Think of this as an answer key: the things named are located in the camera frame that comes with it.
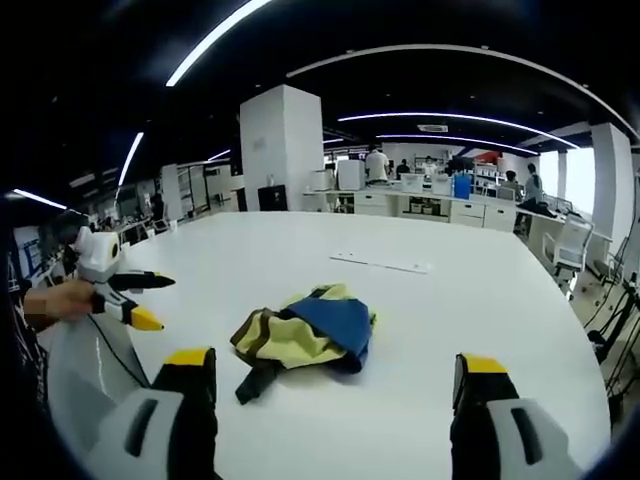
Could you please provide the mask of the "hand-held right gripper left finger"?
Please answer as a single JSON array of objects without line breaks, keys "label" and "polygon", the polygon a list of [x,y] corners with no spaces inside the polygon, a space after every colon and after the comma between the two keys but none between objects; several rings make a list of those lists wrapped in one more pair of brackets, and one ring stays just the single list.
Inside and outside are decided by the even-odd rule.
[{"label": "hand-held right gripper left finger", "polygon": [[107,415],[85,457],[95,479],[217,479],[216,351],[179,350]]}]

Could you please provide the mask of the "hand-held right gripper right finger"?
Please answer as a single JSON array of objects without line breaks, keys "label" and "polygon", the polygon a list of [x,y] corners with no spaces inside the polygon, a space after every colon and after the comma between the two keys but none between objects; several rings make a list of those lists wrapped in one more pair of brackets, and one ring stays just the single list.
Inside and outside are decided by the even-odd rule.
[{"label": "hand-held right gripper right finger", "polygon": [[519,395],[497,360],[455,359],[450,427],[454,479],[579,479],[569,439],[535,401]]}]

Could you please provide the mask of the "person's left hand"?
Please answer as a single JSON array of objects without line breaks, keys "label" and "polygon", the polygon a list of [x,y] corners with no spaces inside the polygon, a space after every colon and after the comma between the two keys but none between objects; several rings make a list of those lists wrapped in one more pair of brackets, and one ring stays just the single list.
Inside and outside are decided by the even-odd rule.
[{"label": "person's left hand", "polygon": [[25,322],[43,331],[61,320],[75,319],[93,312],[91,283],[72,279],[43,289],[30,289],[23,303]]}]

